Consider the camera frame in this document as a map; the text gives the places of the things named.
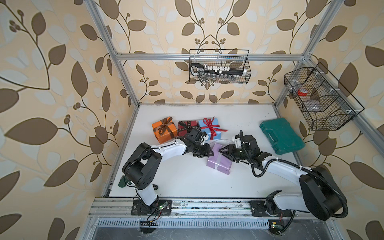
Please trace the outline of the white satin ribbon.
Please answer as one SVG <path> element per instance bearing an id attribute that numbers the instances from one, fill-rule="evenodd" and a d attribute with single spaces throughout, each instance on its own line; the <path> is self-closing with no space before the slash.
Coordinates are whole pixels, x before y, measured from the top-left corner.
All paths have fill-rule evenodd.
<path id="1" fill-rule="evenodd" d="M 238 140 L 238 139 L 232 139 L 232 140 L 219 139 L 219 140 L 215 140 L 212 143 L 210 143 L 210 147 L 213 147 L 213 145 L 215 143 L 218 143 L 218 144 L 220 144 L 220 145 L 222 145 L 224 147 L 227 146 L 227 145 L 230 145 L 230 144 L 235 144 L 236 148 L 237 148 L 236 151 L 240 151 L 241 152 L 241 148 L 240 148 L 241 143 L 240 143 L 240 140 Z"/>

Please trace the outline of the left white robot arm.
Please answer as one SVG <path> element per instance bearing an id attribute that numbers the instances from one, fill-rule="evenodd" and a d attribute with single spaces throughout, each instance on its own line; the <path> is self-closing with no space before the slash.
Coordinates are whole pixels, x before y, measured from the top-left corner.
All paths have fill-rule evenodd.
<path id="1" fill-rule="evenodd" d="M 141 143 L 124 164 L 122 172 L 132 182 L 142 203 L 151 207 L 158 200 L 152 181 L 162 161 L 192 153 L 196 158 L 207 158 L 214 155 L 207 143 L 206 133 L 187 134 L 177 137 L 173 142 L 159 146 Z"/>

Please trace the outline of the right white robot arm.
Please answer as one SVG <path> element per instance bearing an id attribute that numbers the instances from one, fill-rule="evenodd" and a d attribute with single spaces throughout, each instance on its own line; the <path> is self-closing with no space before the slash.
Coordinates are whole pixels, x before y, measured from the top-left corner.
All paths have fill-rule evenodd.
<path id="1" fill-rule="evenodd" d="M 270 216 L 290 210 L 326 221 L 345 218 L 349 213 L 345 195 L 324 167 L 307 168 L 263 152 L 251 135 L 236 135 L 234 143 L 219 149 L 219 153 L 232 162 L 247 163 L 256 178 L 271 173 L 300 187 L 298 192 L 276 190 L 269 194 L 262 209 Z"/>

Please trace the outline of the purple gift box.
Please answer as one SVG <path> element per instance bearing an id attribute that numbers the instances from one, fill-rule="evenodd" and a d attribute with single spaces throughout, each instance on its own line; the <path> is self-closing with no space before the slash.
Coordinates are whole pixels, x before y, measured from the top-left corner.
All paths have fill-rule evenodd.
<path id="1" fill-rule="evenodd" d="M 229 175 L 232 167 L 232 161 L 219 152 L 219 150 L 223 147 L 224 146 L 218 143 L 215 143 L 213 145 L 212 151 L 214 155 L 208 157 L 207 167 L 217 170 L 223 174 Z"/>

